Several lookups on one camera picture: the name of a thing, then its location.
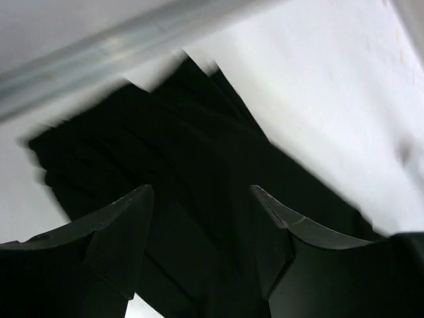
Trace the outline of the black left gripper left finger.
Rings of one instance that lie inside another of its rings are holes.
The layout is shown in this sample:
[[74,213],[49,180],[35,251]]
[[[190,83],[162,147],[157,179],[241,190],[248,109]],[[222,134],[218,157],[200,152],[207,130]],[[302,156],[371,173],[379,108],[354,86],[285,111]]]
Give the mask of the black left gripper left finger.
[[154,201],[143,185],[26,242],[1,245],[2,317],[124,317]]

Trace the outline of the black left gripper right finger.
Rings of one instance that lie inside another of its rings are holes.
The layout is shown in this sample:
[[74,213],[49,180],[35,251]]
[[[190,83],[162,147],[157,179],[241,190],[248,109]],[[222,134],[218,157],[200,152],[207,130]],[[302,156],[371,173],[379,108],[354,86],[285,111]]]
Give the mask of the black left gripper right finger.
[[376,242],[332,229],[254,185],[254,251],[273,317],[422,317],[423,234]]

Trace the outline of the black trousers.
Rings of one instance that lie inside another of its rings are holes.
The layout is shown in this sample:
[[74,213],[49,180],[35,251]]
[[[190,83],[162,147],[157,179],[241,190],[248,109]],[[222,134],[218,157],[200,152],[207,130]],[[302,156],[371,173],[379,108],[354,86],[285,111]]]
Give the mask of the black trousers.
[[137,294],[165,317],[263,317],[250,191],[362,240],[360,212],[274,146],[221,71],[185,59],[157,88],[127,83],[28,139],[75,221],[138,186],[154,210]]

